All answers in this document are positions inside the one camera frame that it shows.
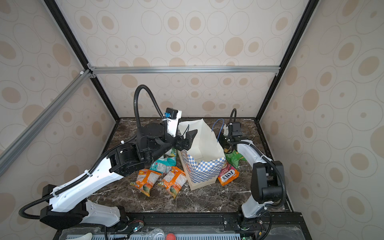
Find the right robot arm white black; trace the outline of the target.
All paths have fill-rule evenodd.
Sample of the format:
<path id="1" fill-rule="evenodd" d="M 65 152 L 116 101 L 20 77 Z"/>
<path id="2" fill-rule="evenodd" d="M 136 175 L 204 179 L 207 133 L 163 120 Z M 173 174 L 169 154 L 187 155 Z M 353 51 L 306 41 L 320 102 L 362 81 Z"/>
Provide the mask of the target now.
<path id="1" fill-rule="evenodd" d="M 269 209 L 282 208 L 287 200 L 287 188 L 283 164 L 262 153 L 242 132 L 241 123 L 231 119 L 219 137 L 225 150 L 237 151 L 252 167 L 251 196 L 239 210 L 239 222 L 247 228 Z"/>

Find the blue checkered paper bag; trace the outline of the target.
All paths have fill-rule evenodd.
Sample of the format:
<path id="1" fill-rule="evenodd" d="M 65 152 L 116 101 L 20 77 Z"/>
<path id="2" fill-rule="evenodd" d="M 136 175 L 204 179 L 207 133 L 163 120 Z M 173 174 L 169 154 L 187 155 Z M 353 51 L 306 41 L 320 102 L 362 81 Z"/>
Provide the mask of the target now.
<path id="1" fill-rule="evenodd" d="M 203 119 L 179 123 L 179 130 L 197 130 L 192 147 L 179 151 L 179 157 L 192 191 L 214 184 L 226 162 L 215 132 Z"/>

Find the black corner frame post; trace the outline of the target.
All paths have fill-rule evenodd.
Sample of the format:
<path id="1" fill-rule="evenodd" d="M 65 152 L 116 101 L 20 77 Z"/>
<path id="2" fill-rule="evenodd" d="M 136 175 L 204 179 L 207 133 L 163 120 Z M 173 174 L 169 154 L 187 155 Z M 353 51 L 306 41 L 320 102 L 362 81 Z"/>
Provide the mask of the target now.
<path id="1" fill-rule="evenodd" d="M 67 23 L 67 20 L 65 19 L 61 10 L 59 9 L 57 2 L 44 0 L 44 4 L 47 6 L 48 11 L 53 16 L 55 22 L 59 26 L 61 32 L 63 33 L 64 37 L 66 38 L 67 42 L 69 43 L 72 51 L 75 53 L 77 59 L 79 60 L 80 64 L 82 65 L 83 69 L 89 70 L 91 72 L 91 74 L 92 74 L 91 81 L 92 81 L 94 87 L 96 88 L 98 94 L 100 95 L 101 99 L 103 100 L 104 104 L 106 105 L 107 109 L 109 110 L 110 114 L 112 115 L 113 119 L 116 122 L 118 122 L 120 120 L 120 117 L 119 117 L 117 111 L 113 107 L 112 102 L 110 101 L 109 97 L 107 96 L 106 91 L 103 88 L 98 77 L 91 70 L 90 62 L 88 61 L 88 58 L 86 57 L 82 47 L 80 46 L 78 39 L 75 37 L 69 24 Z"/>
<path id="2" fill-rule="evenodd" d="M 256 123 L 259 123 L 261 121 L 261 118 L 262 116 L 264 115 L 268 105 L 269 105 L 269 102 L 270 100 L 272 99 L 272 96 L 275 92 L 275 90 L 277 89 L 277 86 L 281 80 L 281 78 L 283 77 L 283 74 L 284 72 L 286 71 L 287 69 L 287 66 L 288 64 L 290 63 L 291 59 L 292 59 L 292 56 L 311 20 L 311 17 L 313 16 L 313 13 L 315 12 L 316 10 L 316 7 L 318 6 L 318 3 L 319 3 L 319 0 L 310 0 L 308 1 L 308 4 L 302 14 L 302 17 L 300 18 L 300 21 L 297 25 L 297 28 L 293 34 L 293 37 L 290 41 L 290 43 L 288 44 L 288 48 L 282 58 L 282 62 L 280 64 L 280 70 L 279 72 L 275 75 L 275 77 L 273 78 L 273 81 L 267 91 L 267 94 L 262 102 L 262 105 L 260 107 L 260 110 L 255 118 L 255 122 Z"/>

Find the teal white snack pack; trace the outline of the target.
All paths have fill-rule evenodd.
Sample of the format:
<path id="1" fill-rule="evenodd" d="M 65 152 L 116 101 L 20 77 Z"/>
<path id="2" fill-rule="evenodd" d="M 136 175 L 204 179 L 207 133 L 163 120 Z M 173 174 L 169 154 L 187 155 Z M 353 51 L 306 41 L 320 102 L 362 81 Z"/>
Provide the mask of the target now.
<path id="1" fill-rule="evenodd" d="M 150 170 L 166 175 L 172 167 L 177 165 L 177 150 L 171 149 L 152 163 Z"/>

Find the clear plastic cup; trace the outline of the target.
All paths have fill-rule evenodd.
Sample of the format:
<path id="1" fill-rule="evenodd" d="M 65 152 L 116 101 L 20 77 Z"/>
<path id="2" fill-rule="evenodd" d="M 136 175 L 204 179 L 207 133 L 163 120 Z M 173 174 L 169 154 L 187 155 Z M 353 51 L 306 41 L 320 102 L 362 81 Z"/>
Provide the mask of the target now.
<path id="1" fill-rule="evenodd" d="M 162 229 L 154 229 L 148 233 L 148 240 L 165 240 L 166 236 Z"/>

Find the orange white snack pack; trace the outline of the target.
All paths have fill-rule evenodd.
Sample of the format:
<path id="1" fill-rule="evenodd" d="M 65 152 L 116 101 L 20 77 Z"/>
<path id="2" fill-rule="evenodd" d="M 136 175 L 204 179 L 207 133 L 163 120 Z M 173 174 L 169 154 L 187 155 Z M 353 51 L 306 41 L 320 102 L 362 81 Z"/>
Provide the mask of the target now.
<path id="1" fill-rule="evenodd" d="M 136 181 L 131 182 L 130 185 L 140 190 L 147 197 L 150 196 L 151 189 L 162 174 L 156 171 L 142 169 L 139 170 Z"/>
<path id="2" fill-rule="evenodd" d="M 178 167 L 172 167 L 158 185 L 165 188 L 175 199 L 186 182 L 185 172 Z"/>

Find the black corner frame post left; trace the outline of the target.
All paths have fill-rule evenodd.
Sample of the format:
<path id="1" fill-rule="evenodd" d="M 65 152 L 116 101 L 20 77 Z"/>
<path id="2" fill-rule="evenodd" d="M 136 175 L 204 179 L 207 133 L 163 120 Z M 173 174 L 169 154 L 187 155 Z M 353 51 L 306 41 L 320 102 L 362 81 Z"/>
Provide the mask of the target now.
<path id="1" fill-rule="evenodd" d="M 44 0 L 44 4 L 47 6 L 48 11 L 53 16 L 55 22 L 59 26 L 61 32 L 63 33 L 64 37 L 66 38 L 67 42 L 69 43 L 72 51 L 75 53 L 77 59 L 79 60 L 80 64 L 82 65 L 83 69 L 89 70 L 91 72 L 91 74 L 92 74 L 91 81 L 92 81 L 94 87 L 96 88 L 98 94 L 100 95 L 101 99 L 103 100 L 104 104 L 106 105 L 107 109 L 109 110 L 110 114 L 112 115 L 113 119 L 116 122 L 118 122 L 120 120 L 120 117 L 119 117 L 117 111 L 113 107 L 112 102 L 110 101 L 109 97 L 107 96 L 106 91 L 103 88 L 98 77 L 91 70 L 90 62 L 88 61 L 88 58 L 86 57 L 82 47 L 80 46 L 78 39 L 75 37 L 69 24 L 67 23 L 67 20 L 65 19 L 61 10 L 59 9 L 57 2 Z"/>

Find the aluminium rail back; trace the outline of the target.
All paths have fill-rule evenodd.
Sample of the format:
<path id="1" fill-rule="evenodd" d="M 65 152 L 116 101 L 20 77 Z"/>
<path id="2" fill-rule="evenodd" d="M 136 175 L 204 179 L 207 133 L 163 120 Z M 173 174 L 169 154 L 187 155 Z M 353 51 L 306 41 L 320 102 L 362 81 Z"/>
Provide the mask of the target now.
<path id="1" fill-rule="evenodd" d="M 91 67 L 95 74 L 278 73 L 279 66 Z"/>

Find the aluminium rail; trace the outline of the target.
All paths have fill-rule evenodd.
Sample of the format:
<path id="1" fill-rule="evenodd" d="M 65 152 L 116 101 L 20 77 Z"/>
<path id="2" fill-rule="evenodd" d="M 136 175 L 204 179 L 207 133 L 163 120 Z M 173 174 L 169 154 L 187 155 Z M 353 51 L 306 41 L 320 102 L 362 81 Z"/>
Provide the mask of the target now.
<path id="1" fill-rule="evenodd" d="M 3 152 L 1 155 L 1 175 L 9 169 L 34 138 L 90 76 L 90 70 L 84 70 L 80 73 Z"/>
<path id="2" fill-rule="evenodd" d="M 91 67 L 95 74 L 278 73 L 279 66 Z"/>

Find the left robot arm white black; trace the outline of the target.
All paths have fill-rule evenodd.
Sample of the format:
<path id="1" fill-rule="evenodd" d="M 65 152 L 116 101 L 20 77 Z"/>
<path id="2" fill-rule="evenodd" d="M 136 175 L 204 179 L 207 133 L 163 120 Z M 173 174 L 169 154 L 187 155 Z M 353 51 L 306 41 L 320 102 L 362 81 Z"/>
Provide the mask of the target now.
<path id="1" fill-rule="evenodd" d="M 122 206 L 107 207 L 95 204 L 88 197 L 110 183 L 150 166 L 170 149 L 189 150 L 198 130 L 172 136 L 165 125 L 150 123 L 137 129 L 135 138 L 117 146 L 90 170 L 72 181 L 49 187 L 53 197 L 49 206 L 41 210 L 39 220 L 56 230 L 79 224 L 96 224 L 123 231 L 129 217 Z"/>

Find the red emergency button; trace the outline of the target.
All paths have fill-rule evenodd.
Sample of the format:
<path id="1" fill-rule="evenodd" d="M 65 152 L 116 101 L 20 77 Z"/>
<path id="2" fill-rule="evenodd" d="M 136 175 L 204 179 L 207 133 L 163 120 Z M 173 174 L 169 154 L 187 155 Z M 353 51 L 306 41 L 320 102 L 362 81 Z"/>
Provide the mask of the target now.
<path id="1" fill-rule="evenodd" d="M 176 240 L 176 235 L 173 233 L 169 233 L 166 235 L 166 240 Z"/>

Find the green corn snack bag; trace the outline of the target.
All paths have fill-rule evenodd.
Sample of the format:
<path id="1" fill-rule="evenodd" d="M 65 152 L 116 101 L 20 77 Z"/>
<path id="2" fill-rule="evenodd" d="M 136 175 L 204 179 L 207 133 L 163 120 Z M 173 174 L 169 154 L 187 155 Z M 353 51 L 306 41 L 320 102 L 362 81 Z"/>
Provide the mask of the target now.
<path id="1" fill-rule="evenodd" d="M 225 153 L 225 157 L 227 162 L 233 166 L 234 168 L 238 169 L 240 166 L 240 161 L 246 161 L 244 156 L 240 154 L 239 152 L 233 150 L 230 153 Z"/>

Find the black corner frame post right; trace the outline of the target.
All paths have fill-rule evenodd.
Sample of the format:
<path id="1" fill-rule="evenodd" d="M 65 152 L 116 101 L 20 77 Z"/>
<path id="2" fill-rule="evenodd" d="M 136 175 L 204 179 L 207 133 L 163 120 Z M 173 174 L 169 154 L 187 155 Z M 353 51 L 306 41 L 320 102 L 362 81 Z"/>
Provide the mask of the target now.
<path id="1" fill-rule="evenodd" d="M 319 0 L 310 0 L 308 1 L 308 4 L 302 14 L 302 17 L 300 18 L 300 21 L 297 25 L 297 28 L 293 34 L 293 37 L 290 41 L 290 43 L 288 44 L 288 48 L 282 58 L 282 62 L 280 64 L 280 70 L 279 72 L 275 75 L 275 77 L 273 78 L 273 81 L 267 91 L 267 94 L 262 102 L 262 105 L 260 107 L 260 110 L 255 118 L 255 122 L 256 123 L 259 123 L 261 121 L 261 118 L 262 116 L 264 115 L 268 105 L 269 105 L 269 102 L 270 100 L 272 99 L 272 96 L 275 92 L 275 90 L 277 89 L 277 86 L 281 80 L 281 78 L 283 77 L 283 74 L 284 72 L 286 71 L 287 69 L 287 66 L 288 64 L 290 63 L 291 59 L 292 59 L 292 56 L 311 20 L 311 17 L 313 16 L 313 13 L 315 12 L 316 10 L 316 7 L 318 6 L 318 3 L 319 3 Z"/>

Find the aluminium rail left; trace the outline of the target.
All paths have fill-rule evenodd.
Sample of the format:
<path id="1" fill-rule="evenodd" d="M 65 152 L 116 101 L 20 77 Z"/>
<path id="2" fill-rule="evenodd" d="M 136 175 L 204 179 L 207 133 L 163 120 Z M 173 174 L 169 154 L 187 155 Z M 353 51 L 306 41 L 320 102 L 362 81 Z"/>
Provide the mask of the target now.
<path id="1" fill-rule="evenodd" d="M 90 76 L 90 70 L 84 70 L 80 73 L 3 152 L 1 155 L 1 175 L 9 169 L 34 138 Z"/>

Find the orange Foxs candy bag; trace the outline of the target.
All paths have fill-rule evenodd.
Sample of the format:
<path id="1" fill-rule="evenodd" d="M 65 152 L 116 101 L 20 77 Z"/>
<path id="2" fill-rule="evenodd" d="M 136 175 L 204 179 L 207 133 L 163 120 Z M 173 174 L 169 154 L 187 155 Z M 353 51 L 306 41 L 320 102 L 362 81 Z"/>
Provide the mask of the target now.
<path id="1" fill-rule="evenodd" d="M 218 180 L 222 186 L 226 186 L 235 179 L 239 177 L 239 172 L 238 170 L 230 165 L 229 163 L 226 163 L 222 169 L 221 172 L 218 176 Z"/>

